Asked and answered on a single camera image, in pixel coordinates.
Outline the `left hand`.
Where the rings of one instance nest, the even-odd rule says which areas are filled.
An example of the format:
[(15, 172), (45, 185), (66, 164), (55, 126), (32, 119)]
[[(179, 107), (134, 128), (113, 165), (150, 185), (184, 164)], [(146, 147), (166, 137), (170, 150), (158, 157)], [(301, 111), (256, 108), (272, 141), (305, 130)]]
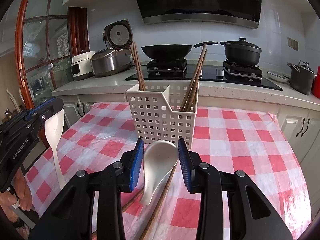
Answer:
[(20, 208), (23, 211), (30, 211), (32, 207), (31, 192), (20, 168), (15, 174), (14, 189), (16, 191), (16, 197), (8, 191), (1, 193), (0, 196), (1, 208), (3, 209), (8, 220), (12, 223), (17, 222), (18, 215), (16, 215), (16, 213), (14, 213), (10, 207), (16, 204), (18, 198), (20, 202)]

